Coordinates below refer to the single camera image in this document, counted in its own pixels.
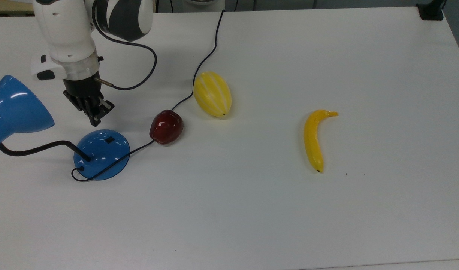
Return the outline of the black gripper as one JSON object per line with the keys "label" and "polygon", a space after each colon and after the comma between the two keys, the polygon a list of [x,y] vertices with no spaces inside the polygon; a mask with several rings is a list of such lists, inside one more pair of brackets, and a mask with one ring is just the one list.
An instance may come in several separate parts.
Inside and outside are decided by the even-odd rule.
{"label": "black gripper", "polygon": [[106,116],[114,104],[104,100],[101,94],[101,83],[93,77],[82,80],[63,79],[65,91],[63,94],[79,111],[83,111],[92,126],[101,123],[100,116]]}

